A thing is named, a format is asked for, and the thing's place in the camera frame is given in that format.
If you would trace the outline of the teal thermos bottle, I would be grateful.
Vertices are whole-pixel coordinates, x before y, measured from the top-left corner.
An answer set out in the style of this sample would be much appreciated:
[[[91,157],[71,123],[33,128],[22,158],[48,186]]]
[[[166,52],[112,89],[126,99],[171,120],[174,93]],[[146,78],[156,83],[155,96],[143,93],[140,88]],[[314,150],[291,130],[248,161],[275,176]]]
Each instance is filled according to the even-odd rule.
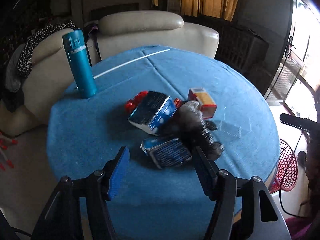
[[[94,96],[97,87],[91,71],[83,32],[75,30],[67,33],[63,35],[62,41],[80,96],[84,99]]]

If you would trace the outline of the red mesh trash basket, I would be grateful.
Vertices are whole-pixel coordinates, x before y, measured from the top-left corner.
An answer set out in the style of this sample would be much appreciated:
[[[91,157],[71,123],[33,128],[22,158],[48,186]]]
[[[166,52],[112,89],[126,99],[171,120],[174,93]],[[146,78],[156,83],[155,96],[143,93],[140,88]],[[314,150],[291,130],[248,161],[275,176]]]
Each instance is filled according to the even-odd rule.
[[[268,187],[271,194],[294,189],[298,178],[298,163],[290,145],[280,139],[280,157],[274,179]]]

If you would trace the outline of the orange white carton box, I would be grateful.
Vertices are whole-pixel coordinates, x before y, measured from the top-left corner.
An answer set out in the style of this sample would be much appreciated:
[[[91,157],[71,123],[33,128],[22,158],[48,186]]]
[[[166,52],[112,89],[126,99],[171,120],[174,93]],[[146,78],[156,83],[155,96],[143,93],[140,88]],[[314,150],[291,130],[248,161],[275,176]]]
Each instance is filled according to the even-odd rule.
[[[204,119],[211,119],[217,109],[217,104],[204,88],[190,88],[188,92],[189,101],[197,101]]]

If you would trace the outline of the cream leather sofa seat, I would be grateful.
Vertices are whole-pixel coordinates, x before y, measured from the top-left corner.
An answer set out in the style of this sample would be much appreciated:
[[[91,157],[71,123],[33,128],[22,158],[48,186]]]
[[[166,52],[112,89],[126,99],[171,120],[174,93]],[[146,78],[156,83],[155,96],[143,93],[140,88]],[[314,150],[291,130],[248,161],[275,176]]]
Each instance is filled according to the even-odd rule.
[[[52,106],[74,83],[63,47],[63,36],[80,40],[76,53],[86,53],[82,31],[63,29],[50,35],[36,46],[31,57],[32,70],[22,85],[24,103],[13,113],[1,109],[1,131],[9,136],[20,135],[49,122]]]

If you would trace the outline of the clear plastic clamshell container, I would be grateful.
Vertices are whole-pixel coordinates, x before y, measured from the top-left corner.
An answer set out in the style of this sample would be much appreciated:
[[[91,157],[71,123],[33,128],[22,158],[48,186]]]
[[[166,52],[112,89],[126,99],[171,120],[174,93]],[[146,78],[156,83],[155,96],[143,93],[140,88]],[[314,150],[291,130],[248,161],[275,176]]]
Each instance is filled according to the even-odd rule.
[[[217,136],[223,141],[242,139],[252,131],[251,118],[234,108],[219,109],[213,121],[217,126]]]

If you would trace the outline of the dark wooden railing cabinet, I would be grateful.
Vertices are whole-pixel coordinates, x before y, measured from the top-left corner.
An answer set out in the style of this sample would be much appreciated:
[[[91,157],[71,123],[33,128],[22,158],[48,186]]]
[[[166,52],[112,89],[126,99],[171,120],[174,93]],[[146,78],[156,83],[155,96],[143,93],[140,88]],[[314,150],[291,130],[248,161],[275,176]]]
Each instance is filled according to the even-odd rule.
[[[269,44],[248,27],[212,16],[183,16],[185,22],[199,24],[218,32],[220,40],[215,58],[243,75],[266,57]]]

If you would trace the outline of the black plastic bag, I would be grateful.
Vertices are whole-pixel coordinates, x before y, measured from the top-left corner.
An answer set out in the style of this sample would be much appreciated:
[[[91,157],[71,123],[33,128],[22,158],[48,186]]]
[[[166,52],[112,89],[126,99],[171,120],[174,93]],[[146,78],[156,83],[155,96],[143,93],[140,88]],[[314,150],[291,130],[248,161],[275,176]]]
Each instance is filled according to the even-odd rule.
[[[219,159],[224,145],[215,141],[212,131],[217,130],[216,124],[203,119],[198,101],[187,101],[177,110],[176,122],[178,135],[186,148],[192,152],[200,147],[204,155],[212,161]]]

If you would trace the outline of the black white dotted garment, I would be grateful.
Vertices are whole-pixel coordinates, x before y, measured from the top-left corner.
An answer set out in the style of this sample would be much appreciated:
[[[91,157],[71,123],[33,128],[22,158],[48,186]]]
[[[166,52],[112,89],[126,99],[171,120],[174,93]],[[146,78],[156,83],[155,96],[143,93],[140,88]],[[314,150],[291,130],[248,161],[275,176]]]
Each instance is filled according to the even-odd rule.
[[[28,38],[16,64],[16,74],[20,79],[26,79],[32,70],[32,55],[37,45],[53,33],[63,29],[79,30],[72,20],[64,23],[49,24]]]

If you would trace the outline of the white straw stick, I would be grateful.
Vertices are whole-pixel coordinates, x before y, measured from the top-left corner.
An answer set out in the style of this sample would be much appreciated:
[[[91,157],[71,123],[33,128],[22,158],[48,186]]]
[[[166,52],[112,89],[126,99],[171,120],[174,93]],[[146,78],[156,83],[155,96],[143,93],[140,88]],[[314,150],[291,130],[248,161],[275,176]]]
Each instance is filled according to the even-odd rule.
[[[167,51],[170,51],[170,49],[160,50],[160,51],[157,51],[157,52],[154,52],[154,53],[151,53],[151,54],[147,54],[147,55],[138,57],[138,58],[136,58],[136,59],[133,59],[133,60],[124,62],[124,63],[122,63],[122,64],[120,64],[120,65],[117,65],[117,66],[115,66],[115,67],[113,67],[113,68],[110,68],[110,69],[108,69],[108,70],[106,70],[106,71],[104,71],[104,72],[101,72],[100,74],[94,76],[93,79],[97,79],[97,78],[99,78],[99,77],[101,77],[101,76],[104,76],[104,75],[106,75],[106,74],[108,74],[108,73],[110,73],[110,72],[113,72],[113,71],[115,71],[115,70],[117,70],[117,69],[119,69],[119,68],[122,68],[122,67],[124,67],[124,66],[126,66],[126,65],[128,65],[128,64],[131,64],[131,63],[140,61],[140,60],[142,60],[142,59],[147,59],[148,57],[151,57],[151,56],[153,56],[153,55],[158,55],[158,54],[161,54],[161,53],[164,53],[164,52],[167,52]]]

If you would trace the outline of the red plastic bag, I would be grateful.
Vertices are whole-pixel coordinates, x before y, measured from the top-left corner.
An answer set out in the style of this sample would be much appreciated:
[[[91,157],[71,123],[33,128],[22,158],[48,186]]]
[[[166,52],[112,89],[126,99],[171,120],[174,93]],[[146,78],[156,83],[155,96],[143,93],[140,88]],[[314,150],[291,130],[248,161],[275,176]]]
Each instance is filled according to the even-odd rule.
[[[141,103],[141,101],[146,97],[147,94],[148,91],[142,91],[139,92],[134,98],[128,100],[124,105],[125,111],[129,114],[133,113],[133,111],[137,108],[137,106]],[[179,98],[174,99],[174,104],[177,108],[181,107],[184,103],[185,101]]]

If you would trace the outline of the blue carton box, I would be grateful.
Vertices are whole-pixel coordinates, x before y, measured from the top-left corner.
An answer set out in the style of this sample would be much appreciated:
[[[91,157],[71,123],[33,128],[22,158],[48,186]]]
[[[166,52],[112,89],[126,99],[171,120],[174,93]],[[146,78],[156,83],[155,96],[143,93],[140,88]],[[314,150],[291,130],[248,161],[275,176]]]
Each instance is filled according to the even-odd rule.
[[[159,169],[179,167],[192,160],[191,153],[179,138],[146,138],[142,141],[140,148]]]
[[[172,118],[176,110],[170,96],[149,91],[129,116],[128,122],[148,134],[159,135],[161,127]]]

